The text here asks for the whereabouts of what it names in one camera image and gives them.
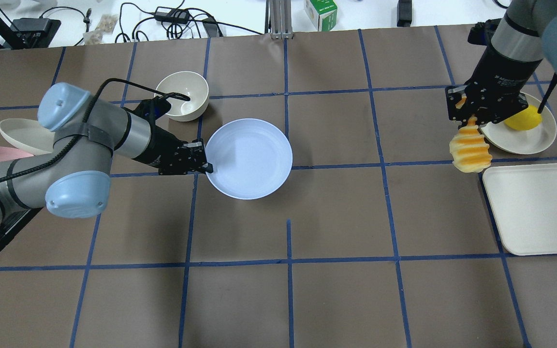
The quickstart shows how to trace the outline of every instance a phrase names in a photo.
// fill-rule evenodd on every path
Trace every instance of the white desk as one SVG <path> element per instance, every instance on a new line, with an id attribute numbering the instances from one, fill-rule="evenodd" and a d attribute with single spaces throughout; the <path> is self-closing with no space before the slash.
<path id="1" fill-rule="evenodd" d="M 75 7 L 85 12 L 92 9 L 90 16 L 91 29 L 94 29 L 102 14 L 119 14 L 119 6 L 124 0 L 59 0 L 58 6 Z M 175 7 L 180 0 L 133 0 L 137 6 L 145 11 L 153 12 L 157 6 Z M 335 0 L 338 5 L 338 23 L 334 30 L 391 28 L 396 26 L 396 0 Z M 238 26 L 264 31 L 265 0 L 186 0 L 183 5 L 199 7 L 211 13 L 219 22 L 226 22 Z M 31 0 L 22 0 L 16 9 L 9 9 L 2 5 L 6 14 L 11 18 L 38 17 L 47 6 Z M 491 0 L 413 0 L 412 26 L 433 26 L 447 24 L 475 24 L 491 18 L 500 18 L 504 9 L 495 5 Z M 47 15 L 49 18 L 62 21 L 59 31 L 51 42 L 51 47 L 70 46 L 79 41 L 85 31 L 82 17 L 76 11 L 53 10 Z M 122 26 L 131 35 L 132 28 L 139 20 L 149 15 L 141 13 L 131 5 L 124 6 Z M 303 9 L 303 0 L 292 0 L 292 26 L 294 32 L 315 31 L 311 20 Z M 199 26 L 201 34 L 206 33 L 203 26 Z M 166 33 L 159 22 L 149 20 L 140 26 L 150 40 L 166 40 Z M 226 36 L 251 35 L 248 31 L 233 27 L 221 26 Z M 103 42 L 112 43 L 119 33 L 119 26 L 113 35 L 104 35 Z M 197 37 L 197 29 L 186 31 L 184 38 Z"/>

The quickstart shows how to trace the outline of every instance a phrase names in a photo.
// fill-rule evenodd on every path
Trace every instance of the brown table surface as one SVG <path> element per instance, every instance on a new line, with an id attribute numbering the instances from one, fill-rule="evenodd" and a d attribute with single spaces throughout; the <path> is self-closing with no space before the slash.
<path id="1" fill-rule="evenodd" d="M 115 158 L 102 216 L 42 211 L 0 253 L 0 347 L 557 347 L 557 256 L 507 253 L 480 176 L 450 164 L 443 88 L 482 53 L 469 27 L 0 51 L 0 121 L 35 119 L 55 82 L 154 87 L 189 70 L 210 106 L 161 126 L 190 141 L 256 117 L 294 153 L 285 185 L 254 201 Z M 552 72 L 543 62 L 526 93 Z M 557 89 L 550 105 L 557 117 Z M 557 140 L 491 152 L 553 162 Z"/>

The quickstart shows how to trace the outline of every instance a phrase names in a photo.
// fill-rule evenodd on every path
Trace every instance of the green box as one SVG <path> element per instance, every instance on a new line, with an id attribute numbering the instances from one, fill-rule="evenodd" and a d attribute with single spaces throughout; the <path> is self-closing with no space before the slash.
<path id="1" fill-rule="evenodd" d="M 337 24 L 338 7 L 333 0 L 305 0 L 305 12 L 318 31 L 330 31 Z"/>

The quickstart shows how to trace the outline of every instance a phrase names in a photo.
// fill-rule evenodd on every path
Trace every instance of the lemon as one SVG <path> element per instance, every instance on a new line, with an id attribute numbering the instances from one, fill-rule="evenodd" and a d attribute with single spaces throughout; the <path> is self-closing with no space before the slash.
<path id="1" fill-rule="evenodd" d="M 516 113 L 515 115 L 504 120 L 504 124 L 513 128 L 516 131 L 528 131 L 540 125 L 543 121 L 543 116 L 538 112 L 533 105 L 528 105 L 528 108 Z"/>

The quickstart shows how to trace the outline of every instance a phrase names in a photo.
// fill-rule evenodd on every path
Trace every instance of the cable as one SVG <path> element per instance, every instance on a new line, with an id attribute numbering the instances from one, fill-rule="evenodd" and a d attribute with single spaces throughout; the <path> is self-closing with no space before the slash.
<path id="1" fill-rule="evenodd" d="M 556 87 L 556 85 L 557 85 L 557 73 L 553 73 L 553 77 L 551 77 L 550 85 L 547 88 L 547 92 L 543 96 L 543 101 L 541 101 L 541 104 L 539 105 L 539 109 L 537 111 L 538 113 L 543 112 L 543 109 L 545 108 L 545 104 L 547 103 L 547 100 L 549 99 L 549 96 L 551 95 L 551 92 L 553 92 L 553 89 Z"/>
<path id="2" fill-rule="evenodd" d="M 44 11 L 40 17 L 38 18 L 44 18 L 44 14 L 46 14 L 47 12 L 54 10 L 54 9 L 68 9 L 68 10 L 74 10 L 77 11 L 78 13 L 80 13 L 83 16 L 83 22 L 86 24 L 86 33 L 89 32 L 89 24 L 90 24 L 90 20 L 89 20 L 89 16 L 91 15 L 91 8 L 87 9 L 86 13 L 83 13 L 81 10 L 79 9 L 75 9 L 74 7 L 70 7 L 70 6 L 55 6 L 55 7 L 51 7 L 50 9 L 47 9 L 46 11 Z M 78 42 L 76 42 L 74 45 L 78 46 L 81 42 L 83 42 L 83 38 L 81 38 Z"/>
<path id="3" fill-rule="evenodd" d="M 70 7 L 70 6 L 55 6 L 55 7 L 51 7 L 50 9 L 44 11 L 44 12 L 40 15 L 40 17 L 38 17 L 38 18 L 44 18 L 44 14 L 46 14 L 47 12 L 49 12 L 49 11 L 51 11 L 51 10 L 54 10 L 54 9 L 69 9 L 69 10 L 74 10 L 74 11 L 77 11 L 78 13 L 80 13 L 80 14 L 83 16 L 83 18 L 85 18 L 85 14 L 83 14 L 83 12 L 82 12 L 81 10 L 75 9 L 74 7 Z"/>
<path id="4" fill-rule="evenodd" d="M 493 3 L 498 5 L 498 7 L 502 7 L 502 9 L 508 9 L 508 6 L 504 6 L 502 4 L 500 4 L 499 0 L 493 0 Z"/>
<path id="5" fill-rule="evenodd" d="M 197 7 L 190 7 L 190 8 L 188 8 L 187 10 L 188 10 L 188 11 L 190 11 L 190 10 L 199 11 L 200 13 L 203 13 L 203 14 L 207 15 L 207 17 L 208 17 L 208 18 L 211 18 L 211 19 L 214 21 L 214 23 L 216 24 L 216 27 L 217 27 L 218 30 L 219 30 L 219 36 L 220 36 L 220 37 L 223 37 L 223 36 L 224 36 L 223 33 L 222 33 L 221 30 L 220 30 L 219 23 L 216 21 L 216 19 L 214 18 L 214 16 L 212 16 L 210 13 L 208 13 L 208 12 L 205 11 L 205 10 L 198 9 Z"/>
<path id="6" fill-rule="evenodd" d="M 0 7 L 0 11 L 1 11 L 1 14 L 4 15 L 4 17 L 8 20 L 8 22 L 10 22 L 10 24 L 12 24 L 14 29 L 16 29 L 16 31 L 18 31 L 18 33 L 20 34 L 20 30 L 18 29 L 18 27 L 14 25 L 14 22 L 12 22 L 12 20 L 7 16 L 7 14 L 1 9 L 1 7 Z"/>
<path id="7" fill-rule="evenodd" d="M 191 22 L 203 22 L 203 21 L 202 20 L 191 20 Z M 250 31 L 251 33 L 256 33 L 256 34 L 259 34 L 259 35 L 263 35 L 263 33 L 260 33 L 259 31 L 254 31 L 254 30 L 251 30 L 251 29 L 247 29 L 245 27 L 236 26 L 235 24 L 228 24 L 228 23 L 216 22 L 216 21 L 214 23 L 215 24 L 223 24 L 223 26 L 234 27 L 234 28 Z"/>
<path id="8" fill-rule="evenodd" d="M 193 16 L 192 20 L 195 20 L 195 18 L 199 17 L 200 15 L 204 15 L 204 13 Z M 199 38 L 201 38 L 201 31 L 199 30 L 199 24 L 198 22 L 194 22 L 194 23 L 195 23 L 195 27 L 197 27 L 197 33 L 199 34 Z"/>
<path id="9" fill-rule="evenodd" d="M 122 4 L 119 6 L 119 31 L 120 31 L 120 33 L 117 34 L 117 36 L 115 36 L 115 43 L 116 44 L 117 44 L 117 39 L 120 36 L 124 39 L 124 42 L 132 41 L 130 39 L 130 37 L 126 33 L 124 33 L 124 28 L 122 27 L 122 10 L 124 9 L 124 5 L 133 5 L 134 7 L 137 7 L 137 9 L 139 9 L 139 11 L 141 11 L 142 13 L 150 14 L 152 16 L 155 15 L 155 13 L 151 13 L 151 12 L 142 10 L 141 7 L 137 6 L 136 4 L 133 4 L 132 2 L 122 2 Z"/>
<path id="10" fill-rule="evenodd" d="M 102 91 L 104 90 L 104 88 L 106 87 L 106 85 L 108 85 L 108 84 L 111 83 L 111 82 L 121 82 L 121 83 L 124 83 L 124 84 L 128 84 L 128 85 L 130 85 L 130 86 L 135 86 L 135 87 L 137 87 L 137 88 L 141 88 L 141 89 L 147 90 L 147 91 L 149 91 L 149 92 L 153 92 L 153 93 L 159 94 L 159 95 L 161 95 L 161 96 L 164 97 L 164 98 L 179 99 L 180 101 L 185 101 L 185 102 L 190 101 L 190 97 L 188 97 L 187 95 L 183 95 L 183 94 L 181 94 L 181 93 L 175 93 L 175 92 L 172 92 L 172 93 L 163 93 L 163 92 L 154 90 L 154 89 L 152 89 L 152 88 L 148 88 L 148 87 L 146 87 L 146 86 L 142 86 L 142 85 L 140 85 L 140 84 L 136 84 L 136 83 L 131 82 L 131 81 L 127 81 L 127 80 L 124 80 L 124 79 L 111 78 L 111 79 L 107 79 L 106 81 L 104 81 L 104 82 L 102 83 L 102 85 L 100 85 L 100 87 L 98 88 L 98 91 L 96 92 L 96 94 L 93 95 L 93 97 L 91 98 L 89 104 L 87 105 L 86 112 L 84 113 L 84 116 L 83 116 L 83 120 L 82 120 L 83 123 L 87 123 L 87 121 L 89 120 L 90 113 L 91 113 L 91 111 L 93 110 L 93 107 L 96 105 L 96 102 L 98 101 L 98 99 L 99 99 L 99 97 L 100 97 L 100 94 L 102 93 Z M 48 168 L 48 167 L 51 167 L 51 165 L 54 165 L 54 164 L 58 163 L 58 161 L 60 161 L 62 158 L 64 158 L 64 156 L 67 155 L 68 152 L 70 152 L 70 150 L 72 149 L 72 147 L 75 146 L 76 143 L 79 142 L 79 140 L 80 140 L 81 137 L 82 137 L 82 136 L 80 136 L 80 135 L 74 136 L 74 137 L 66 144 L 66 146 L 64 146 L 64 148 L 62 148 L 62 150 L 60 150 L 60 151 L 59 151 L 55 156 L 53 156 L 53 158 L 51 158 L 50 160 L 45 161 L 45 163 L 39 164 L 39 165 L 37 165 L 37 166 L 35 166 L 35 167 L 28 168 L 28 169 L 26 169 L 26 170 L 22 170 L 22 171 L 20 171 L 20 172 L 15 173 L 15 174 L 10 174 L 10 175 L 7 175 L 7 176 L 3 176 L 3 177 L 0 178 L 0 183 L 3 183 L 3 182 L 8 181 L 8 180 L 13 180 L 13 179 L 16 179 L 16 178 L 18 178 L 18 177 L 25 176 L 25 175 L 31 174 L 31 173 L 33 173 L 33 172 L 37 172 L 38 170 L 42 170 L 42 169 L 46 169 L 46 168 Z"/>
<path id="11" fill-rule="evenodd" d="M 135 31 L 137 31 L 137 28 L 138 28 L 143 22 L 146 22 L 146 21 L 151 20 L 151 19 L 154 19 L 154 17 L 152 16 L 152 17 L 144 18 L 144 19 L 142 19 L 139 23 L 137 23 L 137 24 L 134 26 L 134 28 L 132 29 L 132 37 L 133 37 L 133 38 L 137 38 L 137 40 L 138 40 L 139 38 L 138 38 L 137 36 L 135 36 Z"/>
<path id="12" fill-rule="evenodd" d="M 137 35 L 135 35 L 135 39 L 136 39 L 137 41 L 141 41 L 141 39 L 139 39 L 139 33 L 142 33 L 142 34 L 143 34 L 143 36 L 144 36 L 144 37 L 146 37 L 146 41 L 150 41 L 150 38 L 149 38 L 149 37 L 147 37 L 147 34 L 146 34 L 146 33 L 144 33 L 144 32 L 143 32 L 143 31 L 141 31 L 141 30 L 137 30 Z"/>

